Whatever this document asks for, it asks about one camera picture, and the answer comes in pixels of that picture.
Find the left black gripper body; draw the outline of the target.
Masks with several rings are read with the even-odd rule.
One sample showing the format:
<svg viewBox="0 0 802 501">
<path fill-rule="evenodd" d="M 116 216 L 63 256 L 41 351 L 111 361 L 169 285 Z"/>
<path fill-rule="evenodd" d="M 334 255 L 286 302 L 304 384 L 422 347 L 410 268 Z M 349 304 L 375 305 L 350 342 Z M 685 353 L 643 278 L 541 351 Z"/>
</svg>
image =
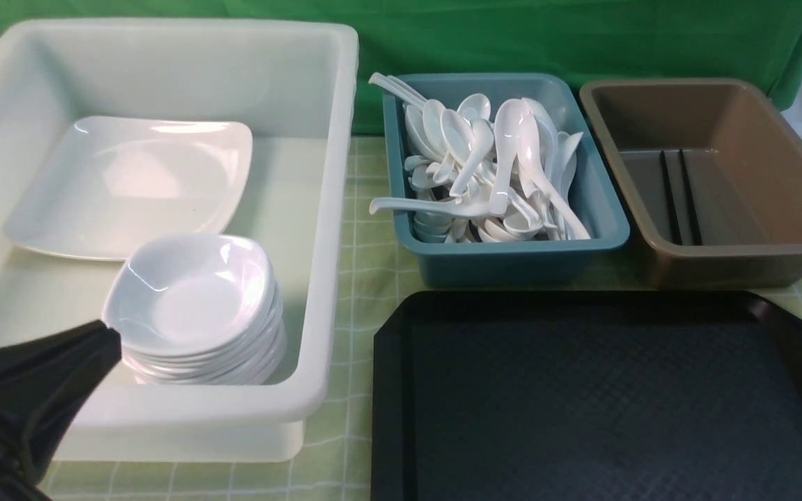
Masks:
<svg viewBox="0 0 802 501">
<path fill-rule="evenodd" d="M 122 359 L 103 321 L 0 347 L 0 500 L 45 500 L 39 485 L 86 400 Z"/>
</svg>

